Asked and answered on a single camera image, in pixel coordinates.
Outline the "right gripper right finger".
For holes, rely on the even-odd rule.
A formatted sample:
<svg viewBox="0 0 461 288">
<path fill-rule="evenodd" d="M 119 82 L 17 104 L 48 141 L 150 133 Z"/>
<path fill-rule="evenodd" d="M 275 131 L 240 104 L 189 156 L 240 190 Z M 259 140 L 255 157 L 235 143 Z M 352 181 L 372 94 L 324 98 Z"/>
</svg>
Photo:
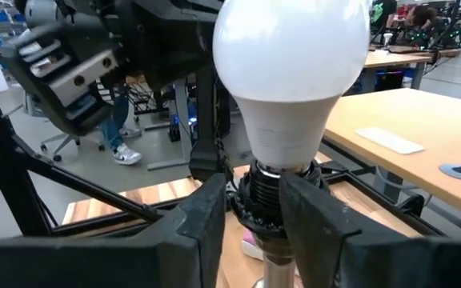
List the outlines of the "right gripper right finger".
<svg viewBox="0 0 461 288">
<path fill-rule="evenodd" d="M 461 288 L 459 238 L 410 238 L 292 173 L 279 200 L 305 288 Z"/>
</svg>

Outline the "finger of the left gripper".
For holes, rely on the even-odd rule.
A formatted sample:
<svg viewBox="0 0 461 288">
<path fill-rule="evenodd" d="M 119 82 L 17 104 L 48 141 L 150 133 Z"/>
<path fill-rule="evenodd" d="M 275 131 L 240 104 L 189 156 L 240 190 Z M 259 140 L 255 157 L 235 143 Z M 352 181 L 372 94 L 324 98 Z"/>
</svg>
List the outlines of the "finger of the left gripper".
<svg viewBox="0 0 461 288">
<path fill-rule="evenodd" d="M 212 64 L 223 0 L 129 0 L 130 74 L 161 88 Z"/>
</svg>

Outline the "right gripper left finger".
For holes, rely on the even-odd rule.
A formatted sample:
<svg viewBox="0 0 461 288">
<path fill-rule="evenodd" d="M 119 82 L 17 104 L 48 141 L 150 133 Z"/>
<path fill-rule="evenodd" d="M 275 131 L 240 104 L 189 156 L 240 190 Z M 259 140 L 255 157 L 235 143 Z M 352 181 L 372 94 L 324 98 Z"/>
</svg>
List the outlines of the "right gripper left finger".
<svg viewBox="0 0 461 288">
<path fill-rule="evenodd" d="M 226 178 L 125 238 L 0 241 L 0 288 L 215 288 L 225 230 Z"/>
</svg>

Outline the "white lightbulb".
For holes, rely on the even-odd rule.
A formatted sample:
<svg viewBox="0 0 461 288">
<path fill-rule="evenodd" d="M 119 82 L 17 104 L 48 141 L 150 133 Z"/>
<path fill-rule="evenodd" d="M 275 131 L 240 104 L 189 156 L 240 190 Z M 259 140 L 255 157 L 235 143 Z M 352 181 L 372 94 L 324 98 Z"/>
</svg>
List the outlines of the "white lightbulb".
<svg viewBox="0 0 461 288">
<path fill-rule="evenodd" d="M 264 166 L 306 166 L 362 71 L 370 0 L 225 0 L 213 59 Z"/>
</svg>

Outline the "silver metal table lamp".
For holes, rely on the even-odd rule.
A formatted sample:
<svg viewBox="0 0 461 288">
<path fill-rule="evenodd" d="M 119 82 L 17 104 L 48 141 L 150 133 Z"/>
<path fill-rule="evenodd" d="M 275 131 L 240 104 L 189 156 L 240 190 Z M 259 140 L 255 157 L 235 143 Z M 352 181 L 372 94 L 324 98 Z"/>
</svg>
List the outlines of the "silver metal table lamp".
<svg viewBox="0 0 461 288">
<path fill-rule="evenodd" d="M 230 207 L 263 253 L 264 274 L 253 288 L 298 288 L 295 256 L 283 227 L 279 200 L 279 179 L 285 172 L 299 176 L 317 191 L 331 192 L 315 160 L 294 166 L 268 166 L 257 159 L 252 161 L 230 197 Z"/>
</svg>

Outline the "grey office chair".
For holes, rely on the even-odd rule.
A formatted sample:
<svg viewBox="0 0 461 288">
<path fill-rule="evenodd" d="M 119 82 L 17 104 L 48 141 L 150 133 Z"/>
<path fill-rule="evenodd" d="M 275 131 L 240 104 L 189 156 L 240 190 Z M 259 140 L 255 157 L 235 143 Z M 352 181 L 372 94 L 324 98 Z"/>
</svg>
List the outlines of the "grey office chair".
<svg viewBox="0 0 461 288">
<path fill-rule="evenodd" d="M 36 99 L 36 97 L 27 92 L 24 93 L 22 108 L 23 108 L 23 111 L 29 116 L 36 117 L 36 118 L 44 118 L 47 122 L 49 121 L 45 113 L 38 106 L 38 100 Z M 83 138 L 89 142 L 94 143 L 97 146 L 99 151 L 104 151 L 106 149 L 105 144 L 103 143 L 103 140 L 101 140 L 98 137 L 95 137 L 91 132 L 87 134 L 86 136 L 83 136 Z M 60 154 L 60 152 L 67 144 L 73 142 L 76 146 L 81 145 L 81 137 L 73 136 L 73 135 L 62 132 L 60 134 L 56 134 L 55 136 L 42 140 L 39 145 L 41 152 L 43 152 L 44 154 L 47 154 L 48 153 L 47 145 L 52 142 L 57 142 L 57 141 L 59 141 L 59 144 L 52 151 L 52 159 L 55 162 L 62 161 L 62 155 Z"/>
</svg>

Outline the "person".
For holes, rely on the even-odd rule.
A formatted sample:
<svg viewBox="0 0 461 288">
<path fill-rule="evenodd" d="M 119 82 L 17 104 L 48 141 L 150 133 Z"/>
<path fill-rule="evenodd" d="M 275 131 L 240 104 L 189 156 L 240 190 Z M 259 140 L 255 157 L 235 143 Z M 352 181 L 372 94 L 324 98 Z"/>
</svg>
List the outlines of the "person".
<svg viewBox="0 0 461 288">
<path fill-rule="evenodd" d="M 129 115 L 130 101 L 126 84 L 119 83 L 114 91 L 113 112 L 109 118 L 101 122 L 99 129 L 113 154 L 114 161 L 119 165 L 133 166 L 142 159 L 142 155 L 131 149 L 124 141 L 125 138 L 137 138 L 142 135 L 140 129 L 126 127 Z"/>
<path fill-rule="evenodd" d="M 396 0 L 374 0 L 371 8 L 371 26 L 389 28 L 397 12 Z"/>
<path fill-rule="evenodd" d="M 428 5 L 414 6 L 407 14 L 402 44 L 409 46 L 428 46 L 430 30 L 437 19 L 437 9 Z"/>
</svg>

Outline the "pink white stapler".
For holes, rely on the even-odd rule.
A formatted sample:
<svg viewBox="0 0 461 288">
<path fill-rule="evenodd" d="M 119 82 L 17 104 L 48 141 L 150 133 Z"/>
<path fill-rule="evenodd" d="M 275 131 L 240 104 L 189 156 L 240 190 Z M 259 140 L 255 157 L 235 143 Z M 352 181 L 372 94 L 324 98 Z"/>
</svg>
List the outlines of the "pink white stapler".
<svg viewBox="0 0 461 288">
<path fill-rule="evenodd" d="M 263 251 L 257 246 L 253 234 L 249 230 L 243 231 L 242 251 L 250 257 L 259 261 L 263 260 Z"/>
</svg>

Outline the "white rectangular tray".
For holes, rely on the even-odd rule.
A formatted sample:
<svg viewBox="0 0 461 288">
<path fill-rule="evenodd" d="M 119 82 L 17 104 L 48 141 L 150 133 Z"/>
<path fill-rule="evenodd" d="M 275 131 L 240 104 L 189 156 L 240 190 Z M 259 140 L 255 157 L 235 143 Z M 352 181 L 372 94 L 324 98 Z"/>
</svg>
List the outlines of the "white rectangular tray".
<svg viewBox="0 0 461 288">
<path fill-rule="evenodd" d="M 414 154 L 425 150 L 424 146 L 416 142 L 378 127 L 357 129 L 355 133 L 397 154 Z"/>
</svg>

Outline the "grey desk grommet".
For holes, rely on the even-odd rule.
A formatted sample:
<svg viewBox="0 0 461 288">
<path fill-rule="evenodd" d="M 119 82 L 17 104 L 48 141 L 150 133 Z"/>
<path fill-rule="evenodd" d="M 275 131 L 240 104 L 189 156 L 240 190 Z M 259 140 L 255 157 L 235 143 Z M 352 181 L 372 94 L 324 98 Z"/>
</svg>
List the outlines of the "grey desk grommet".
<svg viewBox="0 0 461 288">
<path fill-rule="evenodd" d="M 460 164 L 445 163 L 439 166 L 439 170 L 449 177 L 461 179 Z"/>
</svg>

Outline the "orange wooden desk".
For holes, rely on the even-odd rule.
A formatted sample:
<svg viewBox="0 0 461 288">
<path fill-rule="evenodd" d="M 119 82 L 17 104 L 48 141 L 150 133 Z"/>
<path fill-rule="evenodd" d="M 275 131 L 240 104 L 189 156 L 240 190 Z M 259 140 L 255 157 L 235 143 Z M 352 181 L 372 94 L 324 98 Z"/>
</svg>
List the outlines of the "orange wooden desk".
<svg viewBox="0 0 461 288">
<path fill-rule="evenodd" d="M 378 127 L 425 147 L 402 155 L 355 133 Z M 340 98 L 326 138 L 461 210 L 461 179 L 439 170 L 461 165 L 461 99 L 408 88 Z"/>
</svg>

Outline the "black computer case blue light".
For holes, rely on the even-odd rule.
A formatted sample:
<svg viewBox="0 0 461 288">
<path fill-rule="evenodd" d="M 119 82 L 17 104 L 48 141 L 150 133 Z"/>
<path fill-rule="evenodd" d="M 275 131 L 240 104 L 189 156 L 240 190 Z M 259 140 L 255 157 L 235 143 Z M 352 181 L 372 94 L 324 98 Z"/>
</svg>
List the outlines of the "black computer case blue light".
<svg viewBox="0 0 461 288">
<path fill-rule="evenodd" d="M 375 91 L 394 90 L 403 86 L 403 70 L 379 70 L 376 72 Z"/>
</svg>

